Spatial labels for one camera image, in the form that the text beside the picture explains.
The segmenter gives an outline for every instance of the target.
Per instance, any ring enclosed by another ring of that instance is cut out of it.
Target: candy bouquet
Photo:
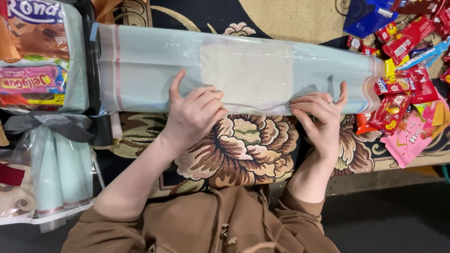
[[[0,107],[14,115],[4,129],[23,133],[4,171],[24,171],[0,192],[10,203],[0,205],[0,225],[45,232],[88,208],[103,184],[87,143],[91,120],[81,115],[89,107],[82,19],[53,0],[0,0],[0,14]]]
[[[421,42],[433,31],[442,37],[441,43]],[[431,64],[449,47],[450,9],[444,8],[433,17],[419,15],[401,31],[392,22],[375,34],[383,43],[376,56],[386,59],[385,77],[374,86],[381,106],[372,113],[356,115],[356,134],[384,133],[381,142],[405,168],[450,124],[447,101],[428,74]],[[443,60],[448,61],[449,55],[444,54]],[[447,72],[441,76],[443,81]]]

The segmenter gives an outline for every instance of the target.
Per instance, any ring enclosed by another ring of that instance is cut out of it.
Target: hand
[[[339,101],[330,105],[332,101],[327,92],[312,92],[292,100],[289,107],[314,144],[318,158],[334,166],[339,157],[339,128],[341,111],[347,103],[347,82],[341,83]],[[313,122],[306,112],[319,121]]]
[[[228,113],[220,100],[223,91],[216,91],[214,86],[195,88],[186,98],[181,98],[178,89],[185,74],[181,70],[172,81],[167,124],[158,136],[163,148],[174,158],[200,141]]]

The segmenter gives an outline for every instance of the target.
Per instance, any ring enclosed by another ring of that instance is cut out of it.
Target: dark floor
[[[400,185],[408,186],[380,190]],[[275,201],[283,185],[271,189]],[[379,190],[342,195],[367,189]],[[342,253],[450,252],[450,185],[438,178],[403,170],[337,176],[327,195],[325,234]],[[74,224],[45,234],[28,224],[0,226],[0,253],[59,252]]]

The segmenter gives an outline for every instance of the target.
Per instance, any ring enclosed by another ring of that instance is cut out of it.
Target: finger
[[[292,104],[289,107],[311,113],[323,124],[328,123],[330,118],[332,117],[332,114],[330,112],[328,112],[327,110],[325,110],[323,107],[321,107],[316,103],[302,102]]]
[[[205,107],[201,110],[204,118],[211,118],[220,108],[224,107],[224,103],[219,99],[213,99],[209,101]]]
[[[341,82],[341,94],[339,95],[339,100],[336,102],[336,108],[338,108],[339,112],[341,112],[347,104],[347,96],[347,82],[343,81]]]
[[[186,96],[185,101],[186,103],[190,104],[206,92],[214,92],[215,90],[216,87],[214,87],[214,85],[210,85],[207,87],[197,87]]]
[[[311,93],[308,93],[308,94],[303,95],[303,96],[319,96],[327,103],[330,103],[330,102],[333,101],[333,97],[331,97],[331,95],[328,92],[311,92]],[[300,96],[298,98],[293,99],[291,101],[291,103],[292,104],[298,103],[297,99],[299,99],[299,98],[301,98],[303,96]]]
[[[197,98],[192,104],[195,105],[196,108],[199,110],[203,109],[211,100],[213,99],[221,99],[224,96],[223,91],[217,91],[217,92],[205,92],[203,95],[201,95],[199,98]]]
[[[291,113],[298,119],[298,121],[300,121],[306,133],[311,133],[311,131],[314,130],[315,124],[313,123],[313,121],[306,112],[303,112],[298,109],[292,109]]]
[[[172,80],[172,84],[169,87],[169,101],[170,102],[173,102],[177,99],[181,99],[179,88],[180,88],[181,80],[183,79],[185,74],[186,74],[186,70],[182,69],[182,70],[180,70],[180,72],[178,72],[175,75],[175,78]]]
[[[324,100],[321,96],[319,95],[305,95],[305,96],[301,96],[295,99],[291,102],[291,104],[296,104],[296,103],[316,103],[318,105],[320,105],[321,107],[323,107],[327,112],[330,113],[336,113],[336,109],[335,106],[331,106],[328,102],[326,102],[326,100]]]
[[[210,119],[208,129],[211,130],[211,128],[214,126],[214,124],[217,123],[217,121],[223,117],[224,115],[228,114],[228,110],[225,108],[220,108]]]

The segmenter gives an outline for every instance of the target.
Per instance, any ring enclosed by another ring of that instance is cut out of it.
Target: red ribbon
[[[0,163],[0,183],[20,186],[22,184],[23,176],[25,175],[24,170],[19,170],[11,168]]]

